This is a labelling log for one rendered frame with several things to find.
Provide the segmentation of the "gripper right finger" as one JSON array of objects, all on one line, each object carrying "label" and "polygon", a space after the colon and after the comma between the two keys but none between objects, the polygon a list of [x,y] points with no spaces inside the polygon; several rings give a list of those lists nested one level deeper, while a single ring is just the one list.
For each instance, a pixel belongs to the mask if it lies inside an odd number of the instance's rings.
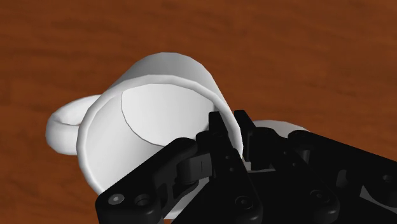
[{"label": "gripper right finger", "polygon": [[260,180],[263,204],[275,204],[268,224],[397,224],[397,162],[306,130],[282,137],[244,110],[234,117],[252,170],[275,170],[271,192]]}]

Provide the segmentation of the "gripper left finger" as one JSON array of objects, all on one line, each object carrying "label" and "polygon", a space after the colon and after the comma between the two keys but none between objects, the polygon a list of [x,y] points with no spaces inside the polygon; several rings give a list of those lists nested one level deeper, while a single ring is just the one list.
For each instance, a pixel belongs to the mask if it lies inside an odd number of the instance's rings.
[{"label": "gripper left finger", "polygon": [[171,224],[261,224],[263,206],[219,112],[195,139],[173,140],[95,201],[99,224],[164,224],[186,195],[209,182]]}]

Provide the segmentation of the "white mug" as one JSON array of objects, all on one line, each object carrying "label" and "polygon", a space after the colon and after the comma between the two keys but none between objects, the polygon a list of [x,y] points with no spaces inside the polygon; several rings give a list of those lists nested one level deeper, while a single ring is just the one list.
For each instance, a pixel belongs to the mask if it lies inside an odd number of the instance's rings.
[{"label": "white mug", "polygon": [[88,184],[101,193],[175,138],[207,129],[211,111],[221,113],[241,150],[237,122],[209,71],[191,57],[156,53],[103,94],[56,110],[45,137],[56,152],[77,156]]}]

